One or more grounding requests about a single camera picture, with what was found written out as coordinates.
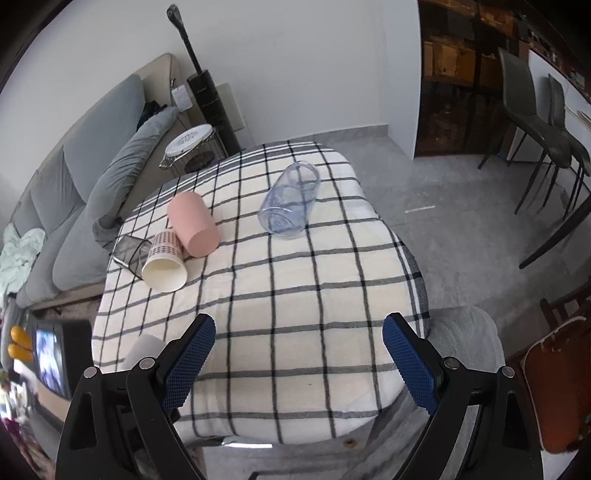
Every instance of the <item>side table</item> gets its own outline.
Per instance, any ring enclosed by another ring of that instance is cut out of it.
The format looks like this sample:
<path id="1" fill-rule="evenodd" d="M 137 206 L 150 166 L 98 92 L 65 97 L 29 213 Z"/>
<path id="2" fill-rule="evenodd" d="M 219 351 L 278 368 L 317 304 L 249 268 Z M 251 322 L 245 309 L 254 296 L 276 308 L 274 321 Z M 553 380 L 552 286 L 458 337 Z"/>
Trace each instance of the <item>side table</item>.
<path id="1" fill-rule="evenodd" d="M 227 157 L 228 152 L 217 130 L 210 124 L 203 124 L 190 128 L 170 142 L 159 167 L 181 177 Z"/>

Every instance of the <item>blue gripper pad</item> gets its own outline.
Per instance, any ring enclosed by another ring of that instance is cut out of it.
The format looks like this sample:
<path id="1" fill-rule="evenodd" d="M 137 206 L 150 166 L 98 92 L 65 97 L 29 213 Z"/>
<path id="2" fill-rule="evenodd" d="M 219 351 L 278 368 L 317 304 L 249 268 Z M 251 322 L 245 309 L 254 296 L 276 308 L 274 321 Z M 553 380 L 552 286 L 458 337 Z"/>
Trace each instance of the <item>blue gripper pad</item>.
<path id="1" fill-rule="evenodd" d="M 166 413 L 183 406 L 215 341 L 216 324 L 211 317 L 207 317 L 166 376 L 165 395 L 161 403 Z"/>
<path id="2" fill-rule="evenodd" d="M 435 377 L 391 316 L 384 320 L 382 339 L 414 402 L 433 415 L 439 405 Z"/>

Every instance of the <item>baseboard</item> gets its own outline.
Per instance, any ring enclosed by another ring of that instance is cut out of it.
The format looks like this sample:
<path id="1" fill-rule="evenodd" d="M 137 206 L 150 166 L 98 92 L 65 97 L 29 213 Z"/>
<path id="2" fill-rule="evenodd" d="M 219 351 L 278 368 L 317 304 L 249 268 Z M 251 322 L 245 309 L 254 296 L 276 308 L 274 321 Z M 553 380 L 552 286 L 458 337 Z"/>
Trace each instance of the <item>baseboard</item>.
<path id="1" fill-rule="evenodd" d="M 358 138 L 385 137 L 388 135 L 388 125 L 367 125 L 366 127 L 343 128 L 340 130 L 331 130 L 313 135 L 304 135 L 303 137 L 292 138 L 292 141 L 300 142 L 318 142 L 330 143 L 341 142 L 345 140 L 356 140 Z"/>

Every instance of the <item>green blanket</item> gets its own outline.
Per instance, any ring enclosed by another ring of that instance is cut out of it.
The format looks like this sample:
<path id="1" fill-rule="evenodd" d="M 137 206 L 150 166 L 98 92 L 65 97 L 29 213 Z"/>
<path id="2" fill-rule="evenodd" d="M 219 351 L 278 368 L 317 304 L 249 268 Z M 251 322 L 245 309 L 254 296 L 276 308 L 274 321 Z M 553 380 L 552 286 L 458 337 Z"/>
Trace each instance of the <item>green blanket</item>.
<path id="1" fill-rule="evenodd" d="M 27 282 L 29 273 L 45 241 L 45 232 L 33 228 L 22 238 L 14 225 L 9 223 L 4 229 L 4 248 L 0 253 L 0 312 L 5 305 L 5 296 L 18 293 Z"/>

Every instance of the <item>display screen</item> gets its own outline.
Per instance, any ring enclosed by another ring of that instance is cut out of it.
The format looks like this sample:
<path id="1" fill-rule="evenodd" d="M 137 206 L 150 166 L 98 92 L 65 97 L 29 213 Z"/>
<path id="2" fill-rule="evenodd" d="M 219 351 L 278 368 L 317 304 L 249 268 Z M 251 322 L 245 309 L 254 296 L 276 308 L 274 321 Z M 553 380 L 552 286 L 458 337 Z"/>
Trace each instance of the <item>display screen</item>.
<path id="1" fill-rule="evenodd" d="M 39 380 L 59 396 L 65 397 L 62 351 L 59 339 L 53 332 L 37 330 L 36 340 Z"/>

